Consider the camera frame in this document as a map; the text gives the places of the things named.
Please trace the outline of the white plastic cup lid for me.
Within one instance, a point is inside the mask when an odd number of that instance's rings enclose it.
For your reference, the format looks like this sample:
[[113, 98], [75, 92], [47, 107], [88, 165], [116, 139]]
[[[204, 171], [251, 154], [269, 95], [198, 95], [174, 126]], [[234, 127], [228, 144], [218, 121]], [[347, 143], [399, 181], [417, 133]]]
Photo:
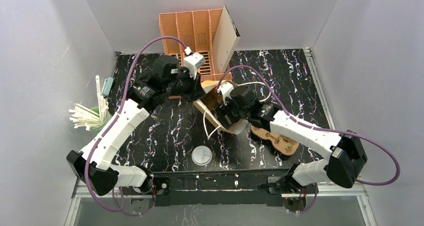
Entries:
[[209, 147], [200, 145], [194, 148], [191, 158], [196, 165], [206, 166], [212, 161], [213, 153]]

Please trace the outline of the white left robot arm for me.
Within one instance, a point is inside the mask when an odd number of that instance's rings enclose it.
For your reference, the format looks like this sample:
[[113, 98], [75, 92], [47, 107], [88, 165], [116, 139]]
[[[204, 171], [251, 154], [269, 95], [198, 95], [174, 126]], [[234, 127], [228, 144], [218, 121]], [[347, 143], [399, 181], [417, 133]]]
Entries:
[[159, 56], [152, 70], [128, 89], [123, 106], [97, 136], [80, 151], [68, 153], [66, 160], [74, 174], [98, 196], [115, 187], [147, 187], [153, 175], [146, 168], [114, 165], [112, 160], [138, 125], [168, 97], [196, 101], [205, 96], [198, 73], [205, 62], [204, 56], [197, 52], [186, 56], [183, 64], [176, 57]]

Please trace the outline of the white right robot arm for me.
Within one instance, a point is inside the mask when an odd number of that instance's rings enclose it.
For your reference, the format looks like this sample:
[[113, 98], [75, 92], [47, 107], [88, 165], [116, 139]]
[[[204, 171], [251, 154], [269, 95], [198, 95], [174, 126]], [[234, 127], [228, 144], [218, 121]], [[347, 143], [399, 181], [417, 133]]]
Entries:
[[361, 140], [352, 131], [327, 132], [303, 119], [287, 115], [272, 102], [261, 102], [247, 86], [220, 85], [217, 93], [223, 102], [218, 106], [222, 120], [248, 121], [252, 126], [288, 137], [318, 153], [322, 159], [294, 165], [286, 180], [292, 186], [333, 182], [350, 189], [368, 158]]

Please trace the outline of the brown paper takeout bag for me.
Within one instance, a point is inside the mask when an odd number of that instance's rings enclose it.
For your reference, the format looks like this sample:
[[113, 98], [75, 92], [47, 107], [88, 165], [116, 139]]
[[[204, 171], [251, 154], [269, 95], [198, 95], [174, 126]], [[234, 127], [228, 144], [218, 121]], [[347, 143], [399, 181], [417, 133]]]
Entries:
[[193, 102], [193, 105], [203, 114], [203, 126], [206, 127], [206, 121], [209, 121], [215, 129], [206, 136], [209, 139], [212, 134], [219, 130], [226, 133], [238, 135], [248, 125], [246, 119], [233, 115], [231, 104], [227, 101], [230, 98], [230, 92], [241, 86], [260, 84], [263, 82], [253, 81], [237, 84], [230, 80], [223, 80], [221, 84], [218, 81], [206, 80], [201, 83], [206, 96]]

